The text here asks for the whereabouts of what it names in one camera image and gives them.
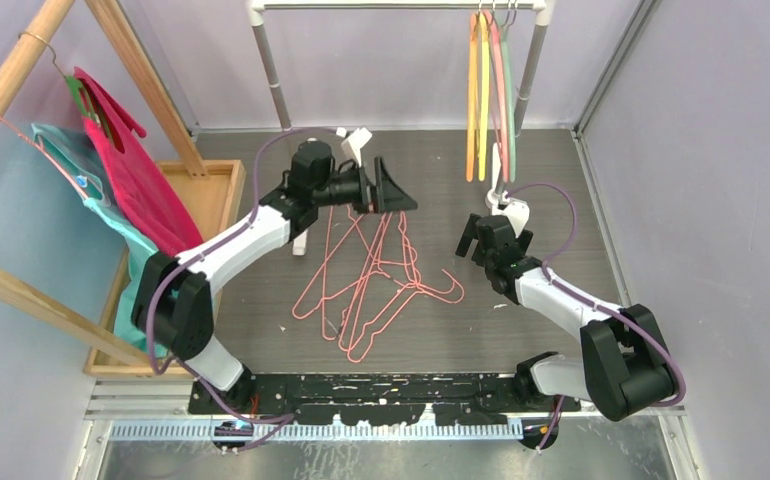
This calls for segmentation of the orange plastic hanger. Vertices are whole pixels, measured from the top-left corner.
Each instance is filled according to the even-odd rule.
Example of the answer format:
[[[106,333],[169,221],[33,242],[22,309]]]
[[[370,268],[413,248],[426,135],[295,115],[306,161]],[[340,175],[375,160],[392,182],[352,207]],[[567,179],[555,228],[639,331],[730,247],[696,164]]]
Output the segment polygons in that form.
[[[470,17],[470,31],[468,44],[468,71],[467,71],[467,128],[466,128],[466,162],[465,179],[467,182],[474,180],[476,162],[476,125],[477,106],[476,97],[478,90],[477,63],[477,14]]]

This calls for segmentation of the yellow plastic hanger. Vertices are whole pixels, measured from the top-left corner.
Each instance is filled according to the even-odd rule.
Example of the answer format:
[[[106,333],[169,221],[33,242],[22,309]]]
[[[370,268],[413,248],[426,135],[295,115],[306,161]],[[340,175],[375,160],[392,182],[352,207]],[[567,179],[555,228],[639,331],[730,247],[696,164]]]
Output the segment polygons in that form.
[[[487,24],[484,18],[484,12],[477,11],[477,80],[478,90],[476,97],[477,106],[477,125],[476,125],[476,162],[474,179],[484,181],[487,173],[487,146],[489,130],[489,111],[490,111],[490,80],[491,80],[491,60],[489,50],[489,40]]]

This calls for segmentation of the thick pink plastic hanger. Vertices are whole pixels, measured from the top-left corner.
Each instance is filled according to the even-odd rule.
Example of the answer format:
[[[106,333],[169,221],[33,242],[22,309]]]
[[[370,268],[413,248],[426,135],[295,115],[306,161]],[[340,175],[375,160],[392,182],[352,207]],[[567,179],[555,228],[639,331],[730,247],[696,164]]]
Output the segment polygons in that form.
[[[502,52],[502,37],[493,12],[490,10],[485,11],[484,18],[487,24],[488,40],[490,41],[491,67],[493,70],[495,99],[497,101],[494,126],[499,155],[498,175],[501,177],[501,180],[497,181],[497,185],[501,186],[505,181],[509,180],[510,163],[505,62]]]

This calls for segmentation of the mint green plastic hanger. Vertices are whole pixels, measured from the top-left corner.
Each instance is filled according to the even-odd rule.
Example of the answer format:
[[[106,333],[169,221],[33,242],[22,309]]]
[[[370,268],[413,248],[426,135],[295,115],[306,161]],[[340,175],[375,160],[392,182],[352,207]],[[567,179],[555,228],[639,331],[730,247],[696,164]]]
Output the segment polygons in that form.
[[[505,146],[506,146],[506,160],[502,168],[504,173],[504,181],[509,182],[513,179],[513,168],[516,166],[516,147],[515,147],[515,133],[514,133],[514,86],[511,73],[511,60],[508,46],[508,34],[509,28],[514,23],[517,17],[517,13],[514,7],[517,5],[516,1],[511,1],[508,4],[507,14],[503,23],[499,26],[500,33],[500,49],[502,54],[502,66],[503,66],[503,82],[505,93]]]

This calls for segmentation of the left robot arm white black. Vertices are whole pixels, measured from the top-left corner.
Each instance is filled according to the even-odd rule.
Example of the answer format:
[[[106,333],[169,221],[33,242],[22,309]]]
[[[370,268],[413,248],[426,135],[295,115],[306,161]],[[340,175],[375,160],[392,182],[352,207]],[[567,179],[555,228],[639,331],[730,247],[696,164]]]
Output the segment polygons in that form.
[[[144,333],[148,352],[164,347],[214,388],[218,405],[230,413],[246,409],[253,397],[251,372],[217,338],[214,298],[255,261],[304,233],[321,208],[332,206],[384,214],[412,211],[418,204],[392,179],[381,157],[371,168],[357,155],[338,163],[327,143],[302,142],[281,183],[245,219],[177,256],[157,252],[146,261],[131,322]]]

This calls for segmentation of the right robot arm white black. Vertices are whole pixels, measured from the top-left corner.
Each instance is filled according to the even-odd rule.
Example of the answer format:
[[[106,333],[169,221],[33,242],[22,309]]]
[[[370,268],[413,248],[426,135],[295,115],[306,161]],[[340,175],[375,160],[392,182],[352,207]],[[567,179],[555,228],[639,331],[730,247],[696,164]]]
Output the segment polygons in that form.
[[[456,247],[482,267],[493,290],[535,311],[578,340],[579,359],[545,352],[520,362],[513,387],[528,410],[554,397],[592,403],[611,421],[649,407],[672,406],[686,393],[653,312],[641,304],[603,302],[527,253],[531,233],[504,215],[472,214]]]

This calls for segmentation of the metal clothes rack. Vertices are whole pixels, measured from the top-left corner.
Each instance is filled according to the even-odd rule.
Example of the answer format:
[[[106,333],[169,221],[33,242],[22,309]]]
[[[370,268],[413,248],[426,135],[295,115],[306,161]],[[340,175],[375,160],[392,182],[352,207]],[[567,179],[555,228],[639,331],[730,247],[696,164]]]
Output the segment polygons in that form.
[[[500,26],[511,1],[249,1],[245,8],[264,68],[280,127],[294,127],[277,54],[271,49],[266,15],[288,11],[297,26],[289,41],[306,55],[297,78],[302,99],[310,104],[310,127],[350,131],[399,128],[459,129],[466,141],[467,71],[470,17],[493,12]],[[551,1],[516,1],[516,20],[508,46],[514,86],[515,147],[555,5]],[[516,177],[497,181],[499,155],[495,137],[497,101],[493,70],[487,173],[483,200],[512,198]]]

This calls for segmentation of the red garment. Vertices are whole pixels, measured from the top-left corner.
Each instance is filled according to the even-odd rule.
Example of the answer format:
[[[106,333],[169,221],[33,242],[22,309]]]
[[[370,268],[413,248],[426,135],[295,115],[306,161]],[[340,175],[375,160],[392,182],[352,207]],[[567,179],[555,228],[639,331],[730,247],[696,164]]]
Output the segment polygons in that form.
[[[84,122],[107,174],[123,216],[142,235],[129,246],[131,277],[138,278],[146,260],[161,251],[174,256],[202,244],[204,237],[171,184],[140,140],[146,130],[85,70],[74,77],[102,111],[103,120]]]

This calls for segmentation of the teal garment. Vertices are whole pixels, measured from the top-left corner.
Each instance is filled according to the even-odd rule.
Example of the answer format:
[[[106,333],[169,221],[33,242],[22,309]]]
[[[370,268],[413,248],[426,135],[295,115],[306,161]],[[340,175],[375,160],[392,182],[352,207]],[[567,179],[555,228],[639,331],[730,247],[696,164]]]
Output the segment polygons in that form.
[[[129,246],[136,240],[140,246],[144,244],[142,235],[123,216],[113,196],[107,174],[96,152],[93,142],[85,131],[62,128],[56,125],[34,123],[31,125],[33,140],[40,142],[44,148],[71,174],[83,176],[87,180],[85,191],[88,198],[81,202],[92,213],[126,243],[128,250],[127,276],[128,283],[119,295],[115,313],[114,333],[130,345],[147,350],[146,334],[135,326],[132,321],[132,311],[137,300],[139,284],[144,271],[134,279],[130,274],[132,255]]]

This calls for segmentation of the green hanger gold hook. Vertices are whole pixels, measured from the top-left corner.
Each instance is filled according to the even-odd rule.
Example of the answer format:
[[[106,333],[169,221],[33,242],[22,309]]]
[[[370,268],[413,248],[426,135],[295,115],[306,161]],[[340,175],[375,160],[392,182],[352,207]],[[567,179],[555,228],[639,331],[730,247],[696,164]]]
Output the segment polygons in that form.
[[[73,102],[76,104],[79,113],[84,118],[92,120],[98,127],[100,127],[103,130],[104,135],[108,140],[113,140],[114,135],[112,134],[110,124],[104,112],[99,108],[99,104],[96,101],[95,97],[86,88],[85,84],[82,81],[80,81],[74,75],[68,74],[58,65],[57,52],[51,46],[51,44],[40,35],[31,33],[29,31],[22,31],[17,35],[17,37],[19,39],[23,37],[33,38],[50,51],[51,63],[55,68],[55,70],[62,77],[66,86],[68,87],[68,91],[71,95]]]

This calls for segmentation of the pink hanger on wood rack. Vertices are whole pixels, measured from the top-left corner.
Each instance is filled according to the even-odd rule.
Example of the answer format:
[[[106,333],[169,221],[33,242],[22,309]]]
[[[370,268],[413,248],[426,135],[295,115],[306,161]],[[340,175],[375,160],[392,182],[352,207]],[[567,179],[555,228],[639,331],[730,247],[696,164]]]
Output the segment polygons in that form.
[[[83,200],[88,198],[88,194],[85,191],[85,187],[87,186],[87,180],[83,176],[81,175],[76,176],[71,174],[61,163],[59,163],[44,148],[44,146],[40,142],[34,141],[32,138],[27,136],[23,131],[21,131],[18,127],[16,127],[14,124],[6,120],[2,115],[0,115],[0,124],[8,127],[18,138],[23,140],[26,144],[35,148],[41,155],[43,155],[49,161],[49,163],[61,174],[61,176],[68,181],[68,183],[71,185],[73,190]]]

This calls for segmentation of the aluminium frame rail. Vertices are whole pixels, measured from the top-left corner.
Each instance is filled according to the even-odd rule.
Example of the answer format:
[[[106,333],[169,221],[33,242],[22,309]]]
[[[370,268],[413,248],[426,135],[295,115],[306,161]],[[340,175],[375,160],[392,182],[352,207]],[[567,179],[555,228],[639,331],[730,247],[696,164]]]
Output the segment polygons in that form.
[[[192,413],[202,399],[188,382],[100,381],[85,411],[88,420],[109,422],[110,439],[273,442],[521,440],[551,419],[546,411],[485,413],[470,406],[379,404],[319,405],[296,412],[291,423],[250,424],[225,413]]]

